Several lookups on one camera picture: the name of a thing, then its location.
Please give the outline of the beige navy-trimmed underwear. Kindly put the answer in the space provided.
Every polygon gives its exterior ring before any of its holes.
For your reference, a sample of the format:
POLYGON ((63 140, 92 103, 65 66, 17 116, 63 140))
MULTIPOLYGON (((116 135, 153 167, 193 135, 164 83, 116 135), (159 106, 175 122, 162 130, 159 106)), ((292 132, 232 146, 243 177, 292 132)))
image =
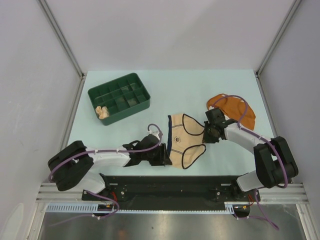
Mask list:
POLYGON ((167 153, 173 167, 186 170, 205 153, 204 130, 201 123, 185 113, 168 116, 167 153))

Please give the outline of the peach boxer underwear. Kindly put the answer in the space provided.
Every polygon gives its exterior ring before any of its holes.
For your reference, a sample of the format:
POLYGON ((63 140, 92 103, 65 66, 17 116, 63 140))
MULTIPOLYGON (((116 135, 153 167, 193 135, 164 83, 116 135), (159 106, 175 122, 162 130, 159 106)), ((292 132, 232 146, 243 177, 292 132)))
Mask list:
POLYGON ((109 110, 106 106, 97 106, 95 112, 100 120, 106 119, 110 116, 109 110))

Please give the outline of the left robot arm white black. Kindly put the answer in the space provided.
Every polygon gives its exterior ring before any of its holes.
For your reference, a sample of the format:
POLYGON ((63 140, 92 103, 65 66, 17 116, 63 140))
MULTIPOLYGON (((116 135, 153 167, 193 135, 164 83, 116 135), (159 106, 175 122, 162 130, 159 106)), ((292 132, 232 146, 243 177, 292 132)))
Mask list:
POLYGON ((74 141, 48 161, 48 180, 55 183, 60 192, 78 188, 105 200, 111 193, 103 179, 107 167, 132 167, 142 161, 153 167, 173 164, 161 136, 149 134, 116 149, 89 148, 81 140, 74 141))

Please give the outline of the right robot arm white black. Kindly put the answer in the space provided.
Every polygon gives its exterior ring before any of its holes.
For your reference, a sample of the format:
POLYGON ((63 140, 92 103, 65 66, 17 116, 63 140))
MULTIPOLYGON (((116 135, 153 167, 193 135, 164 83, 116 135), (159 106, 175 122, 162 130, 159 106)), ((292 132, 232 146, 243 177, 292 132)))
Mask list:
POLYGON ((286 187, 289 180, 299 174, 298 166, 285 138, 265 138, 226 119, 218 108, 208 110, 204 122, 202 142, 215 144, 220 140, 233 142, 254 156, 255 170, 239 176, 230 188, 231 196, 242 201, 249 191, 260 188, 286 187))

